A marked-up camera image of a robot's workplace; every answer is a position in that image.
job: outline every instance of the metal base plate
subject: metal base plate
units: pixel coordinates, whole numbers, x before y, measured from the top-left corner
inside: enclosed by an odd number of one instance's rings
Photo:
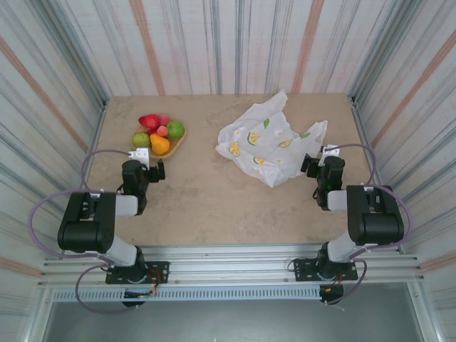
[[[146,261],[146,267],[149,270],[154,270],[160,273],[160,280],[157,279],[157,274],[155,272],[151,272],[152,279],[154,280],[155,284],[167,284],[168,283],[168,275],[170,273],[170,263],[168,261]],[[109,272],[106,274],[106,283],[107,284],[152,284],[152,280],[148,276],[144,276],[141,281],[139,282],[132,282],[122,277],[120,272],[121,267],[114,267],[110,269]]]
[[[342,276],[341,281],[358,279],[354,262],[340,264],[341,268],[334,275],[322,276],[318,272],[317,261],[317,258],[294,260],[294,276],[296,281],[333,281],[337,280],[339,274]]]

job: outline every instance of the white plastic bag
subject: white plastic bag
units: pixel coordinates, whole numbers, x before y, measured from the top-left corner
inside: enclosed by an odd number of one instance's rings
[[[304,134],[293,132],[282,113],[287,100],[282,89],[267,102],[255,103],[220,131],[215,148],[242,171],[270,187],[303,174],[304,156],[308,153],[316,157],[328,125],[328,121],[323,121]]]

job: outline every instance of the toy fruit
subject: toy fruit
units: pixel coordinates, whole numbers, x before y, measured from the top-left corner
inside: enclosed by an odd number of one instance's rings
[[[150,147],[150,139],[147,133],[136,133],[132,139],[133,146],[138,147]]]
[[[158,129],[157,129],[157,134],[160,136],[160,137],[166,137],[168,135],[168,129],[166,126],[160,126]]]
[[[151,134],[156,133],[157,130],[158,130],[158,128],[154,128],[153,130],[148,130],[146,133],[147,133],[148,135],[151,135]]]
[[[166,126],[171,121],[171,118],[168,115],[160,115],[160,125]]]
[[[160,116],[157,114],[144,115],[138,119],[143,127],[149,128],[150,130],[157,129],[160,126]]]
[[[181,138],[185,133],[184,125],[177,120],[171,120],[166,127],[168,128],[168,137],[171,138]]]
[[[170,141],[167,138],[160,137],[157,133],[150,136],[150,142],[152,143],[152,151],[158,155],[162,155],[170,149]]]

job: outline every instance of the wooden plate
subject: wooden plate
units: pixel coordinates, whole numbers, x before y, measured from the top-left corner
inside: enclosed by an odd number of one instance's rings
[[[148,131],[147,128],[144,128],[143,126],[140,126],[136,132],[136,133],[146,133]],[[182,143],[182,141],[184,140],[185,136],[187,134],[187,128],[185,128],[185,131],[184,131],[184,135],[180,138],[170,138],[170,137],[166,137],[169,141],[170,141],[170,149],[168,150],[168,152],[166,153],[163,153],[162,155],[158,155],[157,153],[154,153],[152,151],[151,148],[149,148],[149,151],[150,151],[150,156],[152,158],[155,158],[155,159],[165,159],[165,158],[168,158],[170,157],[174,151],[177,150],[177,148],[180,146],[180,144]]]

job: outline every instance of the wooden tabletop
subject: wooden tabletop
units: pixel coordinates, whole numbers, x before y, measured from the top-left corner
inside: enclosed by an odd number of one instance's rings
[[[98,149],[129,151],[138,118],[167,113],[182,121],[187,137],[165,160],[166,180],[150,184],[139,217],[116,220],[116,234],[138,245],[279,244],[324,242],[346,232],[346,214],[323,212],[312,199],[316,180],[305,175],[270,188],[244,174],[215,151],[219,131],[253,103],[270,95],[116,97],[110,100]],[[292,94],[284,108],[298,133],[327,120],[325,144],[359,143],[344,94]],[[365,182],[369,171],[362,149],[343,149],[344,185]],[[95,157],[89,185],[115,190],[122,183],[125,156]]]

